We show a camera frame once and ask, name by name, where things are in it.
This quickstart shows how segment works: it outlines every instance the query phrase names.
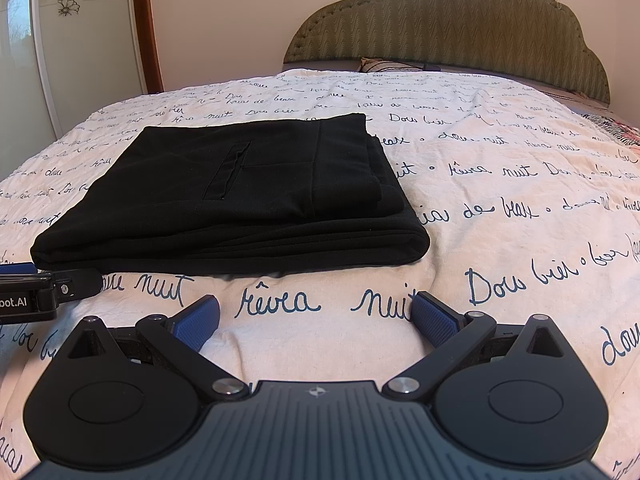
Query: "wooden door frame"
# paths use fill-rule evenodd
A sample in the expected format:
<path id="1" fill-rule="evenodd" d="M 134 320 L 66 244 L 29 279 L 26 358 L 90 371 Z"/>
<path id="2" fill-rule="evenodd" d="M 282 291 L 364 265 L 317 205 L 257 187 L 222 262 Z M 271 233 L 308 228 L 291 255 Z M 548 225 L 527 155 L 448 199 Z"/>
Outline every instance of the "wooden door frame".
<path id="1" fill-rule="evenodd" d="M 162 85 L 158 51 L 156 50 L 151 0 L 133 0 L 133 9 L 136 17 L 136 30 L 146 90 L 149 94 L 158 94 L 164 91 L 164 86 Z"/>

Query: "bed sheet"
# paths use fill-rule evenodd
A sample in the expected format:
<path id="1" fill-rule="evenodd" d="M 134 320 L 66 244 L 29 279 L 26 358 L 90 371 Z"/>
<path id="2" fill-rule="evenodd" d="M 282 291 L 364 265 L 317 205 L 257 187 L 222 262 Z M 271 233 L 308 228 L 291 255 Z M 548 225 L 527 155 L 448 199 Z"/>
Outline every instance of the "bed sheet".
<path id="1" fill-rule="evenodd" d="M 98 296 L 63 305 L 54 322 L 0 327 L 0 478 L 37 463 L 22 407 L 82 316 L 130 326 L 214 294 L 220 328 L 201 353 L 252 386 L 260 379 L 382 385 L 430 351 L 409 322 L 416 290 L 502 323 L 550 314 L 609 405 L 596 464 L 616 480 L 640 476 L 640 162 L 591 121 L 523 84 L 439 72 L 292 70 L 110 105 L 0 183 L 2 261 L 28 261 L 35 236 L 144 126 L 349 112 L 366 114 L 367 130 L 383 143 L 431 237 L 426 256 L 401 267 L 260 278 L 116 273 L 104 277 Z"/>

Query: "flower decal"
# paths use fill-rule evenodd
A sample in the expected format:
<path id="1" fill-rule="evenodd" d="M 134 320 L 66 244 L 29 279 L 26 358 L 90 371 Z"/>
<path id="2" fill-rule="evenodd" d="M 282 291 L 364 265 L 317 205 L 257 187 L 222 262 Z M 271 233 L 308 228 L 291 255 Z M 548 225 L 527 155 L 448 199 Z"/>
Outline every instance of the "flower decal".
<path id="1" fill-rule="evenodd" d="M 75 0 L 58 0 L 60 4 L 60 8 L 58 9 L 58 14 L 60 16 L 68 16 L 72 12 L 78 13 L 80 10 L 80 6 Z"/>

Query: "folded black pants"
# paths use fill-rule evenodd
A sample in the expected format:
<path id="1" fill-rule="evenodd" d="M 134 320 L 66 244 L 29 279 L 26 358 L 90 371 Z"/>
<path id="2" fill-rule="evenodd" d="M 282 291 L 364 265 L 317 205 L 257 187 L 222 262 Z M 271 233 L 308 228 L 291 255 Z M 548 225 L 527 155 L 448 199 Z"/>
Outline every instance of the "folded black pants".
<path id="1" fill-rule="evenodd" d="M 363 114 L 148 126 L 31 248 L 40 269 L 191 275 L 394 266 L 429 237 Z"/>

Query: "sliding wardrobe door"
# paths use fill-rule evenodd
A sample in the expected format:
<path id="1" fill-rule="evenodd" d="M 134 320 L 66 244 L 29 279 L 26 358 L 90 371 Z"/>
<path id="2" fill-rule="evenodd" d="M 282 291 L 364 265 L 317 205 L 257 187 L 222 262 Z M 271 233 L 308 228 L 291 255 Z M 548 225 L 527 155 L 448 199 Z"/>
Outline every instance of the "sliding wardrobe door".
<path id="1" fill-rule="evenodd" d="M 38 0 L 44 64 L 63 134 L 143 93 L 129 0 Z"/>
<path id="2" fill-rule="evenodd" d="M 0 0 L 0 181 L 55 139 L 36 61 L 30 0 Z"/>

